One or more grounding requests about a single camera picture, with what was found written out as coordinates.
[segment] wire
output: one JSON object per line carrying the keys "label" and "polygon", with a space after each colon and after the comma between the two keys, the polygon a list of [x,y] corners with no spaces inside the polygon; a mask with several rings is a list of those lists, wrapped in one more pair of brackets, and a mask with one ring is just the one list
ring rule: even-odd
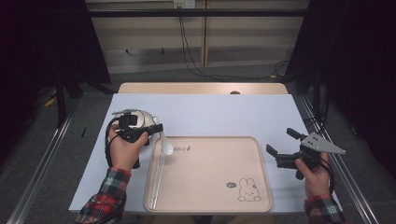
{"label": "wire", "polygon": [[[187,65],[187,68],[190,70],[190,72],[192,72],[193,74],[195,74],[196,76],[199,76],[199,77],[210,77],[210,78],[213,78],[213,79],[215,79],[215,80],[217,80],[217,81],[225,82],[225,81],[222,80],[222,79],[219,79],[219,78],[216,78],[216,77],[212,77],[212,76],[206,75],[205,73],[203,73],[203,72],[196,66],[196,64],[195,64],[195,62],[194,62],[194,59],[192,58],[192,55],[191,55],[191,52],[190,52],[189,42],[187,41],[186,32],[185,32],[185,30],[184,30],[183,18],[182,18],[182,17],[179,17],[179,18],[178,18],[178,21],[179,21],[179,23],[180,23],[181,41],[182,41],[182,44],[183,44],[183,57],[184,57],[184,63]],[[189,67],[188,63],[187,63],[187,59],[186,59],[186,50],[185,50],[185,46],[184,46],[184,41],[186,41],[187,50],[189,51],[192,64],[194,64],[195,68],[200,72],[200,74],[195,73],[194,71],[192,71],[191,68]]]}
{"label": "wire", "polygon": [[120,120],[119,118],[115,117],[114,119],[112,119],[106,127],[106,132],[105,132],[105,155],[106,155],[106,160],[107,160],[107,164],[109,167],[113,166],[112,162],[111,162],[111,155],[110,155],[110,144],[111,142],[114,140],[114,138],[112,138],[110,141],[108,141],[108,134],[110,132],[110,127],[111,125],[113,125],[113,123],[116,120]]}
{"label": "wire", "polygon": [[111,140],[108,142],[108,146],[111,146],[111,143],[113,142],[114,139],[116,139],[116,137],[119,137],[119,135],[117,134],[116,136],[114,136],[113,138],[111,138]]}
{"label": "wire", "polygon": [[324,118],[322,119],[322,122],[320,124],[320,128],[317,131],[317,134],[320,134],[323,131],[323,129],[324,129],[324,126],[325,126],[326,121],[327,121],[327,114],[329,112],[329,105],[330,105],[330,94],[329,94],[328,91],[326,91],[325,102],[324,102],[324,104],[323,104],[323,106],[322,106],[322,108],[320,110],[320,115],[323,116]]}
{"label": "wire", "polygon": [[[191,51],[190,51],[189,42],[188,42],[187,37],[186,37],[186,30],[185,30],[185,28],[184,28],[184,21],[183,21],[183,18],[182,18],[182,17],[179,17],[179,23],[180,23],[180,31],[181,31],[181,40],[182,40],[182,44],[183,44],[183,57],[184,57],[184,63],[187,65],[187,68],[190,70],[190,72],[192,72],[192,73],[195,74],[196,76],[199,76],[199,77],[210,77],[210,78],[213,78],[213,79],[215,79],[215,80],[217,80],[217,81],[222,81],[222,82],[227,82],[227,81],[226,81],[226,80],[223,80],[223,79],[220,79],[219,77],[231,77],[231,78],[241,78],[241,79],[250,79],[250,80],[261,80],[261,79],[265,79],[265,78],[268,78],[268,77],[271,77],[271,76],[276,76],[276,79],[277,79],[277,77],[278,77],[278,75],[279,75],[278,70],[279,70],[285,63],[288,63],[288,62],[289,62],[289,61],[280,61],[280,62],[276,63],[276,64],[275,64],[274,72],[273,72],[271,75],[264,76],[264,77],[239,77],[239,76],[228,76],[228,75],[207,75],[207,74],[205,74],[201,69],[199,69],[199,68],[197,67],[197,65],[196,65],[195,62],[194,62],[194,59],[192,58],[192,54],[191,54]],[[185,44],[184,44],[184,43],[186,43],[187,51],[188,51],[188,53],[190,54],[190,58],[191,58],[192,64],[194,65],[195,69],[197,69],[197,71],[199,72],[199,74],[198,74],[198,73],[195,73],[194,71],[192,71],[191,68],[189,67],[188,63],[187,63],[187,59],[186,59],[186,50],[185,50]]]}
{"label": "wire", "polygon": [[327,171],[327,173],[329,173],[329,178],[330,178],[330,184],[329,184],[329,192],[330,194],[332,194],[334,192],[334,187],[335,187],[335,179],[334,179],[334,171],[332,170],[332,167],[330,166],[330,164],[323,160],[323,158],[320,158],[322,161],[324,161],[326,163],[320,163],[320,165]]}

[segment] plaid shirt sleeve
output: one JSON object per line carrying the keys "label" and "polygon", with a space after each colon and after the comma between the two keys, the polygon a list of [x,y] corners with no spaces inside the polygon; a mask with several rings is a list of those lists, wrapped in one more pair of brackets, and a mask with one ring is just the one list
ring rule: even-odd
{"label": "plaid shirt sleeve", "polygon": [[[76,223],[98,223],[106,220],[122,204],[131,173],[110,167],[99,192],[93,195],[78,214]],[[107,223],[119,223],[122,213]]]}
{"label": "plaid shirt sleeve", "polygon": [[304,210],[311,224],[347,223],[331,194],[318,195],[305,200]]}

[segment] bunny drawing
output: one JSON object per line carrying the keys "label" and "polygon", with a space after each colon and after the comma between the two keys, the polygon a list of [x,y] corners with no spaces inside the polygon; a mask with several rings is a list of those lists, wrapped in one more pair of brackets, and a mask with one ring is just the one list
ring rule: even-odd
{"label": "bunny drawing", "polygon": [[239,201],[240,202],[259,202],[262,200],[259,190],[254,183],[254,180],[249,178],[242,178],[239,181]]}

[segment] metal rail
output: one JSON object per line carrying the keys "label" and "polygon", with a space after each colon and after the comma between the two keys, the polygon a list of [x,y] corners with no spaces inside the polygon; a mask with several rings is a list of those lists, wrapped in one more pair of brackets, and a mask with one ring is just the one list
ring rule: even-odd
{"label": "metal rail", "polygon": [[40,190],[44,178],[50,168],[50,164],[55,157],[58,147],[61,144],[62,139],[64,138],[64,134],[69,127],[71,118],[77,110],[79,102],[80,99],[77,99],[73,103],[70,109],[70,113],[67,116],[64,124],[60,128],[56,129],[55,134],[53,135],[52,140],[50,141],[49,146],[47,147],[47,150],[43,158],[41,159],[41,162],[35,170],[35,174],[33,175],[32,179],[29,182],[29,185],[26,187],[25,191],[20,197],[20,200],[12,211],[12,214],[9,217],[7,224],[22,224],[24,222],[30,210],[30,207],[35,200],[35,196]]}
{"label": "metal rail", "polygon": [[307,9],[90,9],[88,11],[33,11],[35,15],[58,17],[92,17],[92,18],[117,18],[117,17],[305,17],[316,15],[329,15],[333,12],[324,10]]}
{"label": "metal rail", "polygon": [[[309,117],[313,118],[314,113],[313,113],[313,106],[312,106],[311,102],[306,97],[303,97],[301,100],[302,100],[302,103],[303,103],[306,113],[308,114]],[[315,120],[314,127],[318,131],[321,127],[321,123],[318,123]],[[330,138],[329,134],[327,133],[327,131],[325,129],[323,129],[321,131],[320,135],[323,138],[332,142],[332,139]],[[361,192],[361,189],[358,187],[352,174],[347,169],[347,166],[344,163],[341,156],[338,154],[335,155],[335,154],[331,153],[330,158],[332,159],[334,168],[337,170],[337,173],[340,175],[340,178],[342,179],[342,181],[346,187],[346,190],[348,191],[350,197],[352,198],[353,203],[356,205],[356,208],[358,209],[359,213],[361,214],[361,218],[363,219],[364,223],[366,223],[366,224],[379,223],[375,217],[375,214],[374,214],[372,208],[370,207],[370,204],[368,204],[366,197]]]}

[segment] beige tray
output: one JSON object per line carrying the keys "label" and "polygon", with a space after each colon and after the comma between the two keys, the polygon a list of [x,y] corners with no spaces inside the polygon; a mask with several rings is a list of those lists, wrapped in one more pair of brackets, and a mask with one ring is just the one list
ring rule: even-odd
{"label": "beige tray", "polygon": [[[169,137],[174,153],[151,158],[145,206],[166,213],[256,213],[272,199],[262,151],[252,137]],[[160,183],[158,190],[155,184]]]}

